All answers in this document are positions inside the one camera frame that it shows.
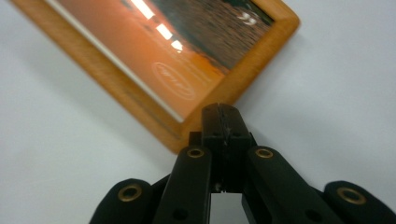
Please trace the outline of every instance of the circular brass fitting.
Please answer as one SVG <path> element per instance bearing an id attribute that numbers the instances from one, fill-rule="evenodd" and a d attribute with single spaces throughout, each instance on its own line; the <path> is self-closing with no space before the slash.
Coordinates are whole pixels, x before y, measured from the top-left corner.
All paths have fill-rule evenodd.
<path id="1" fill-rule="evenodd" d="M 270 159 L 274 156 L 274 153 L 266 148 L 259 148 L 256 150 L 256 155 L 260 158 Z"/>
<path id="2" fill-rule="evenodd" d="M 354 189 L 341 187 L 337 189 L 337 194 L 340 196 L 344 201 L 349 203 L 354 203 L 357 205 L 365 204 L 367 202 L 366 197 L 364 197 L 361 193 Z"/>
<path id="3" fill-rule="evenodd" d="M 119 191 L 119 199 L 125 203 L 138 199 L 140 195 L 142 195 L 142 188 L 138 184 L 125 186 Z"/>

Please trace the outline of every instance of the black plastic part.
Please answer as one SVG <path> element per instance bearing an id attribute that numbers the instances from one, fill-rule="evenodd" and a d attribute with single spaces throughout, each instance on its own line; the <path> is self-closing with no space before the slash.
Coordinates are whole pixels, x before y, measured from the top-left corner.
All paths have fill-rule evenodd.
<path id="1" fill-rule="evenodd" d="M 242 192 L 246 152 L 254 141 L 241 114 L 230 105 L 208 105 L 202 126 L 202 145 L 213 153 L 213 182 L 220 191 Z"/>
<path id="2" fill-rule="evenodd" d="M 250 224 L 271 223 L 271 214 L 265 205 L 260 193 L 248 179 L 242 193 L 242 206 Z"/>
<path id="3" fill-rule="evenodd" d="M 124 190 L 124 198 L 135 199 L 129 202 L 123 202 L 119 193 Z M 107 223 L 149 223 L 150 217 L 147 216 L 149 203 L 152 196 L 152 188 L 149 183 L 138 179 L 127 179 L 115 185 L 99 203 L 91 219 L 91 224 Z"/>
<path id="4" fill-rule="evenodd" d="M 186 147 L 177 156 L 152 223 L 208 223 L 211 152 Z"/>
<path id="5" fill-rule="evenodd" d="M 274 223 L 343 223 L 274 149 L 250 149 L 247 173 Z"/>
<path id="6" fill-rule="evenodd" d="M 323 197 L 346 223 L 396 223 L 396 215 L 386 205 L 367 190 L 352 183 L 329 183 Z"/>

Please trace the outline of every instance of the picture frame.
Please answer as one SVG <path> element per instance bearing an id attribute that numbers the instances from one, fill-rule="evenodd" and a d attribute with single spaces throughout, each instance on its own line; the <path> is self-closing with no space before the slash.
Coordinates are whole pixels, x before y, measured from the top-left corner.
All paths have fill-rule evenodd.
<path id="1" fill-rule="evenodd" d="M 142 42 L 132 41 L 131 47 L 125 46 L 125 44 L 122 45 L 122 47 L 119 47 L 116 43 L 114 45 L 115 47 L 109 50 L 106 46 L 112 46 L 111 41 L 117 38 L 114 36 L 114 38 L 110 38 L 109 35 L 105 37 L 103 33 L 106 33 L 106 30 L 103 29 L 105 29 L 104 27 L 114 27 L 114 24 L 106 25 L 107 21 L 102 21 L 100 25 L 95 26 L 94 23 L 99 21 L 100 17 L 93 19 L 93 13 L 91 16 L 80 16 L 80 19 L 78 20 L 78 11 L 84 9 L 84 7 L 87 7 L 88 5 L 84 6 L 84 4 L 81 4 L 81 6 L 77 6 L 73 5 L 73 1 L 63 0 L 11 1 L 57 45 L 70 55 L 70 57 L 75 60 L 91 77 L 93 77 L 109 94 L 123 105 L 129 113 L 138 119 L 157 139 L 159 139 L 159 141 L 175 153 L 178 153 L 183 147 L 188 145 L 190 132 L 200 131 L 201 108 L 205 105 L 214 103 L 232 105 L 247 89 L 254 78 L 262 71 L 265 65 L 275 57 L 299 25 L 299 19 L 296 14 L 280 0 L 219 0 L 222 2 L 218 2 L 214 5 L 216 10 L 218 10 L 219 5 L 226 4 L 224 6 L 226 8 L 230 8 L 230 10 L 226 10 L 227 13 L 230 14 L 233 13 L 233 8 L 238 8 L 238 10 L 243 8 L 238 6 L 239 3 L 245 4 L 246 2 L 249 2 L 254 6 L 254 9 L 256 10 L 254 11 L 255 13 L 248 15 L 245 11 L 238 12 L 236 10 L 237 13 L 240 13 L 237 15 L 238 20 L 241 20 L 247 25 L 263 21 L 268 26 L 265 31 L 261 31 L 263 30 L 262 27 L 264 27 L 264 25 L 259 27 L 261 30 L 259 30 L 259 28 L 257 29 L 259 30 L 258 32 L 263 32 L 260 33 L 262 35 L 255 37 L 256 39 L 254 39 L 254 43 L 250 44 L 248 48 L 246 46 L 242 46 L 241 49 L 245 48 L 245 51 L 233 54 L 224 53 L 227 52 L 224 51 L 224 48 L 229 47 L 223 47 L 221 43 L 231 45 L 231 49 L 235 51 L 239 44 L 236 42 L 230 43 L 230 41 L 232 42 L 235 39 L 237 40 L 237 38 L 244 38 L 240 37 L 244 32 L 240 32 L 239 28 L 237 30 L 229 29 L 229 31 L 221 31 L 222 34 L 227 33 L 227 35 L 224 35 L 219 42 L 213 42 L 213 39 L 218 38 L 217 34 L 219 32 L 207 31 L 206 24 L 208 23 L 205 21 L 207 19 L 205 16 L 202 16 L 203 12 L 196 9 L 201 6 L 193 6 L 193 2 L 189 2 L 189 4 L 192 5 L 188 5 L 188 7 L 195 7 L 192 11 L 197 12 L 197 15 L 199 15 L 200 18 L 203 17 L 201 20 L 196 20 L 196 18 L 188 19 L 186 16 L 188 14 L 192 14 L 192 11 L 189 13 L 186 9 L 186 5 L 182 5 L 183 7 L 178 10 L 178 14 L 167 14 L 169 8 L 176 10 L 176 7 L 166 6 L 164 5 L 164 2 L 172 3 L 172 1 L 119 0 L 119 2 L 112 1 L 117 2 L 118 4 L 114 5 L 115 7 L 99 7 L 97 5 L 90 5 L 89 7 L 92 9 L 90 11 L 103 10 L 102 13 L 106 13 L 105 8 L 115 8 L 113 10 L 122 10 L 123 13 L 135 13 L 136 16 L 140 17 L 142 15 L 147 16 L 140 22 L 135 22 L 135 20 L 140 20 L 136 17 L 134 17 L 134 19 L 129 19 L 129 21 L 134 21 L 135 25 L 142 28 L 142 32 L 139 32 L 139 35 L 146 34 L 152 37 L 145 38 L 145 40 L 155 40 L 157 38 L 155 36 L 160 35 L 164 37 L 164 40 L 161 40 L 161 43 L 158 40 L 155 40 L 157 42 L 149 42 L 145 45 L 144 49 L 139 49 L 139 47 L 143 46 Z M 138 4 L 140 3 L 146 4 L 143 7 L 139 7 Z M 74 19 L 77 18 L 78 25 L 73 23 L 70 18 L 67 18 L 67 15 L 62 13 L 62 10 L 64 9 L 60 10 L 57 6 L 68 7 L 69 9 L 66 11 L 72 14 L 71 16 Z M 145 15 L 144 7 L 148 6 L 149 8 L 155 8 L 155 10 L 152 9 L 153 11 L 148 12 L 148 14 Z M 152 17 L 150 13 L 156 16 L 155 20 L 149 21 Z M 213 13 L 215 13 L 215 15 L 221 14 L 220 18 L 226 17 L 222 12 L 218 13 L 215 11 Z M 263 19 L 264 16 L 267 16 L 270 21 L 265 21 Z M 122 18 L 123 17 L 118 17 L 114 19 L 116 24 L 121 28 L 125 27 L 120 25 L 125 23 L 125 21 L 122 21 Z M 152 26 L 152 21 L 160 21 L 160 25 L 154 24 Z M 215 23 L 220 27 L 222 25 L 220 23 L 218 24 L 216 20 L 215 22 L 211 21 L 210 24 L 212 23 Z M 83 29 L 88 30 L 90 34 L 93 33 L 93 38 L 84 34 L 84 30 L 81 30 L 81 27 L 79 27 L 81 24 Z M 165 31 L 161 32 L 160 29 L 164 24 L 168 28 L 165 27 Z M 160 35 L 155 34 L 154 36 L 153 34 L 157 31 L 160 32 Z M 99 40 L 95 39 L 97 36 L 101 36 L 102 38 L 100 39 L 98 37 Z M 105 42 L 107 45 L 105 44 L 105 47 L 101 49 L 100 44 L 95 43 L 95 41 L 98 41 L 99 43 Z M 172 43 L 172 48 L 166 45 L 161 49 L 163 52 L 161 51 L 161 53 L 154 54 L 152 53 L 153 51 L 158 52 L 156 49 L 149 50 L 149 48 L 154 46 L 153 43 L 158 43 L 159 46 L 162 46 L 163 43 L 165 43 L 164 41 Z M 177 52 L 169 54 L 169 49 Z M 177 64 L 180 64 L 178 66 L 181 66 L 185 72 L 178 72 L 174 66 L 169 66 L 168 63 L 159 63 L 159 61 L 155 61 L 154 63 L 151 62 L 147 66 L 144 65 L 146 62 L 150 61 L 151 58 L 157 57 L 157 55 L 165 55 L 166 52 L 168 53 L 168 58 L 171 60 L 165 60 L 169 63 L 177 62 Z M 124 61 L 120 60 L 122 57 L 126 57 L 126 59 Z M 139 70 L 140 66 L 142 67 L 140 73 L 137 73 L 137 75 L 129 74 L 128 69 L 132 67 L 131 70 L 135 71 Z M 189 83 L 189 77 L 186 77 L 188 75 L 188 72 L 186 71 L 189 71 L 189 69 L 195 69 L 194 71 L 196 71 L 196 73 L 202 73 L 200 79 L 214 81 L 207 81 L 204 83 L 207 86 L 206 89 L 196 88 L 194 83 Z M 153 78 L 146 75 L 148 70 L 154 77 L 158 78 L 155 82 L 151 83 Z M 176 103 L 174 103 L 173 99 L 177 97 L 182 100 L 175 100 Z"/>

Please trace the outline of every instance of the white surface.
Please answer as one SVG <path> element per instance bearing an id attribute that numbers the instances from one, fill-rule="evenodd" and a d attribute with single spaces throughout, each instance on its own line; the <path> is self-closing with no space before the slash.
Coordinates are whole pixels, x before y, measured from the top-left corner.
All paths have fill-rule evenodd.
<path id="1" fill-rule="evenodd" d="M 286 3 L 302 26 L 236 106 L 310 185 L 345 179 L 396 211 L 396 2 Z M 171 171 L 176 157 L 8 1 L 0 67 L 0 223 L 87 223 L 117 182 Z M 212 223 L 246 223 L 218 203 Z"/>

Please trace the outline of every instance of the wooden picture frame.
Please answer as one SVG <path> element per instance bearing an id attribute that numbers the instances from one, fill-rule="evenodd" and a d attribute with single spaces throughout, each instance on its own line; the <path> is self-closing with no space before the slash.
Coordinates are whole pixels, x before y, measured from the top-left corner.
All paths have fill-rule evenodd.
<path id="1" fill-rule="evenodd" d="M 201 108 L 213 103 L 233 104 L 299 25 L 298 17 L 282 1 L 253 0 L 254 5 L 273 20 L 271 27 L 193 109 L 178 119 L 78 31 L 64 15 L 60 15 L 59 10 L 55 10 L 48 0 L 11 1 L 155 137 L 176 153 L 188 144 L 190 132 L 200 131 Z"/>

